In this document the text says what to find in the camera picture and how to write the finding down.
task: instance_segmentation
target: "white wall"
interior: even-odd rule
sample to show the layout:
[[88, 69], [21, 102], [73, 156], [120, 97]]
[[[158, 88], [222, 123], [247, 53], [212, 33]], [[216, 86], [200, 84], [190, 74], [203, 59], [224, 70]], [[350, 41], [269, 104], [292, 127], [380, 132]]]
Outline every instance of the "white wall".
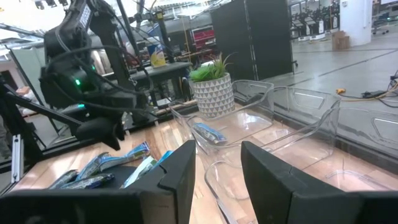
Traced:
[[321, 8], [322, 7], [328, 7], [331, 5], [331, 0], [319, 0], [320, 4], [321, 4]]
[[340, 30], [347, 33], [351, 46], [370, 43], [372, 6], [373, 0], [341, 0]]
[[297, 13], [300, 14], [300, 4], [292, 6], [291, 9], [292, 9], [292, 15], [295, 15]]
[[306, 8], [305, 8], [305, 2], [301, 2], [300, 3], [300, 7], [301, 7], [301, 11], [305, 12]]
[[307, 9], [317, 10], [319, 8], [319, 1], [307, 1]]

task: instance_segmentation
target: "clear plastic container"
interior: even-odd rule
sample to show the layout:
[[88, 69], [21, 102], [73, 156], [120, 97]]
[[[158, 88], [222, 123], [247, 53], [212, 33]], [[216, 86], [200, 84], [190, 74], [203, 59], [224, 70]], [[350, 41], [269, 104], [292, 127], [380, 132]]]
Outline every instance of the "clear plastic container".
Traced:
[[[205, 181], [218, 200], [221, 211], [230, 223], [255, 223], [241, 168], [241, 142], [251, 141], [260, 147], [278, 139], [293, 141], [297, 129], [311, 130], [326, 111], [337, 108], [340, 98], [329, 93], [290, 87], [273, 88], [270, 83], [237, 81], [233, 83], [236, 109], [232, 113], [206, 118], [200, 113], [172, 113], [180, 129], [196, 139], [198, 154], [205, 166]], [[175, 103], [179, 108], [184, 105]], [[221, 133], [226, 141], [210, 141], [195, 130], [202, 123]]]
[[[314, 124], [257, 145], [344, 191], [397, 190], [397, 133], [396, 114], [335, 108]], [[212, 156], [217, 161], [207, 168], [205, 180], [220, 199], [220, 208], [229, 214], [226, 219], [230, 223], [257, 223], [241, 166], [237, 165], [240, 151]], [[211, 160], [203, 154], [201, 158]]]

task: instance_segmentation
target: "black partition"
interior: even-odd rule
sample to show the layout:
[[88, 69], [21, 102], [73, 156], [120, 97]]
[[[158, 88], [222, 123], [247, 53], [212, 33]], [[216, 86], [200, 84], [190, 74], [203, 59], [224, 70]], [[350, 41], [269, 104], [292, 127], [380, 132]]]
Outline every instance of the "black partition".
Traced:
[[244, 141], [243, 175], [258, 223], [396, 223], [398, 192], [344, 192]]
[[17, 190], [3, 195], [1, 223], [187, 224], [195, 186], [195, 149], [194, 140], [187, 141], [125, 189], [104, 185], [100, 189]]
[[235, 0], [211, 13], [216, 43], [233, 80], [293, 72], [286, 0]]

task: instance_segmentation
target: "desk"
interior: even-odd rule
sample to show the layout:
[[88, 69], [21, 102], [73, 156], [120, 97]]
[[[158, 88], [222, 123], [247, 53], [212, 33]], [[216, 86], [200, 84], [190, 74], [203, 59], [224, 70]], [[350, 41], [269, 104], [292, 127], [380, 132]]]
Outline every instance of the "desk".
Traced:
[[[102, 152], [110, 152], [112, 155], [121, 156], [143, 141], [148, 142], [152, 156], [160, 159], [162, 154], [167, 150], [177, 149], [183, 143], [177, 125], [177, 122], [171, 120], [160, 123], [158, 126], [134, 132], [126, 136], [125, 141], [120, 142], [120, 151], [114, 151], [108, 146], [99, 143], [39, 162], [26, 173], [13, 190], [44, 189], [64, 172], [70, 169], [81, 170], [92, 158]], [[131, 165], [137, 166], [139, 163], [140, 161], [136, 161]], [[203, 178], [205, 171], [199, 157], [196, 159], [196, 173], [197, 178], [193, 193], [190, 223], [224, 223], [223, 216], [218, 210], [214, 196], [205, 184]]]
[[[189, 62], [175, 62], [168, 63], [159, 68], [146, 67], [145, 69], [154, 83], [172, 80], [175, 96], [176, 98], [180, 98], [182, 96], [182, 89], [179, 80], [181, 77], [188, 75], [187, 68], [189, 68], [189, 66], [191, 66], [191, 63]], [[116, 80], [116, 75], [113, 72], [105, 74], [103, 77], [106, 77], [109, 80]], [[149, 85], [149, 81], [146, 78], [144, 71], [132, 73], [130, 74], [130, 77], [138, 82], [137, 87]]]
[[[287, 127], [279, 122], [274, 123], [270, 128], [263, 129], [253, 136], [245, 137], [244, 134], [239, 131], [236, 132], [238, 139], [251, 141], [257, 145], [263, 145], [264, 142], [269, 142], [269, 138], [275, 132], [280, 130], [286, 130], [290, 133], [294, 132], [294, 129]], [[19, 189], [44, 189], [48, 187], [53, 181], [59, 178], [64, 172], [70, 169], [81, 170], [92, 158], [102, 152], [110, 152], [115, 156], [121, 156], [129, 152], [134, 146], [147, 141], [152, 153], [152, 156], [156, 159], [160, 159], [162, 154], [167, 150], [174, 150], [178, 148], [183, 142], [180, 131], [178, 130], [178, 123], [175, 120], [160, 123], [158, 126], [153, 126], [146, 128], [131, 135], [126, 136], [125, 141], [121, 141], [121, 150], [114, 151], [113, 149], [105, 146], [104, 144], [95, 144], [88, 146], [77, 151], [62, 154], [58, 157], [53, 157], [36, 164], [22, 180], [13, 188], [13, 190]], [[319, 153], [319, 149], [325, 148], [323, 143], [314, 141], [311, 139], [304, 140], [300, 146], [297, 145], [295, 153], [293, 154], [276, 154], [276, 156], [285, 159], [286, 161], [295, 164], [296, 167], [303, 169], [305, 172], [317, 177], [321, 180], [325, 180], [326, 175], [330, 174], [334, 170], [340, 169], [342, 167], [341, 161], [345, 162], [345, 167], [349, 170], [354, 170], [356, 172], [366, 174], [367, 176], [387, 184], [392, 189], [398, 189], [398, 176], [391, 174], [390, 172], [380, 169], [364, 160], [358, 159], [354, 156], [350, 156], [347, 153], [335, 149], [334, 153], [325, 159], [325, 162], [329, 162], [329, 165], [325, 165], [324, 162], [317, 162], [313, 165], [308, 165], [308, 159], [297, 159], [298, 157], [303, 157], [306, 154]], [[239, 154], [231, 154], [236, 158], [239, 158]], [[132, 166], [137, 166], [140, 161], [131, 163]], [[195, 180], [195, 190], [193, 193], [192, 209], [190, 223], [192, 224], [218, 224], [224, 223], [222, 214], [219, 211], [216, 200], [213, 194], [210, 192], [208, 186], [204, 180], [204, 166], [203, 163], [209, 165], [209, 161], [201, 160], [198, 156], [196, 158], [196, 180]], [[241, 172], [228, 172], [224, 176], [228, 176], [231, 180], [241, 180]], [[350, 180], [340, 182], [339, 179], [330, 179], [328, 183], [336, 187], [340, 187], [343, 190], [375, 190], [371, 185], [364, 185], [362, 182]], [[240, 188], [236, 188], [236, 181], [226, 182], [227, 185], [231, 185], [229, 189], [234, 189], [236, 191], [245, 192], [246, 188], [244, 185], [240, 185]], [[380, 190], [378, 185], [375, 185], [376, 190]], [[247, 223], [248, 220], [255, 220], [255, 215], [252, 211], [251, 204], [249, 200], [242, 200], [237, 202], [231, 200], [225, 194], [220, 194], [220, 199], [224, 201], [224, 204], [229, 209], [230, 213], [233, 214], [233, 218], [239, 220], [238, 223]]]

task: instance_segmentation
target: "wooden countertop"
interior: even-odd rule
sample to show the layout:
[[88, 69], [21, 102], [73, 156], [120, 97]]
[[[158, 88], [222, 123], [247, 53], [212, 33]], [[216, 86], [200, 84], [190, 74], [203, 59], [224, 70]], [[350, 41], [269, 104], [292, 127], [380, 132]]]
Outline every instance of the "wooden countertop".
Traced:
[[[144, 141], [148, 142], [152, 156], [160, 159], [167, 150], [177, 149], [183, 143], [177, 125], [174, 120], [171, 120], [160, 123], [158, 126], [134, 132], [126, 136], [125, 141], [120, 142], [120, 151], [115, 151], [99, 143], [39, 162], [26, 173], [13, 190], [44, 189], [66, 171], [71, 169], [82, 170], [92, 158], [102, 152], [109, 152], [114, 156], [122, 156], [134, 146]], [[139, 163], [140, 161], [135, 161], [132, 165], [137, 166]], [[218, 210], [214, 196], [205, 184], [203, 178], [205, 171], [199, 157], [196, 160], [196, 172], [197, 177], [193, 193], [190, 223], [225, 223], [222, 214]]]
[[[231, 139], [234, 139], [233, 136], [236, 136], [236, 139], [233, 141], [247, 140], [259, 146], [263, 146], [275, 138], [280, 138], [287, 133], [295, 131], [286, 125], [274, 121], [271, 127], [267, 128], [265, 126], [261, 130], [256, 131], [256, 133], [247, 136], [244, 133], [245, 130], [242, 130], [242, 133], [242, 131], [239, 132], [236, 128], [233, 129], [237, 130], [236, 132], [227, 132], [225, 127], [231, 125], [236, 125], [236, 121], [217, 121], [212, 123], [212, 128], [223, 129], [224, 134], [229, 134]], [[297, 136], [289, 137], [285, 140], [284, 144], [296, 138]], [[143, 129], [126, 136], [126, 140], [120, 142], [120, 151], [114, 151], [104, 144], [95, 144], [42, 161], [36, 164], [13, 190], [46, 188], [64, 172], [70, 169], [81, 170], [92, 158], [102, 152], [110, 152], [112, 155], [121, 156], [143, 141], [148, 142], [152, 156], [156, 159], [160, 159], [162, 154], [167, 150], [177, 149], [183, 143], [177, 122], [172, 120], [160, 123], [158, 126]], [[268, 147], [277, 149], [281, 146], [281, 143], [278, 142], [278, 144]], [[289, 146], [288, 151], [276, 151], [274, 155], [310, 175], [345, 191], [398, 189], [398, 176], [314, 139], [303, 139], [292, 147]], [[239, 149], [218, 154], [215, 157], [231, 162], [240, 161]], [[212, 192], [204, 180], [205, 170], [203, 164], [208, 167], [214, 162], [214, 159], [203, 158], [202, 163], [199, 156], [196, 158], [196, 180], [190, 223], [226, 223]], [[139, 163], [140, 161], [136, 161], [132, 164], [136, 166]], [[353, 173], [345, 175], [340, 173], [334, 174], [333, 172], [336, 170], [349, 170]], [[217, 180], [210, 178], [209, 183], [214, 186], [215, 192], [229, 210], [231, 218], [239, 224], [255, 223], [256, 216], [252, 210], [250, 200], [246, 198], [248, 193], [241, 169], [231, 170], [228, 166], [219, 166], [216, 172], [220, 178], [217, 178]], [[358, 178], [356, 174], [362, 174], [363, 176]], [[235, 200], [231, 195], [243, 199]]]

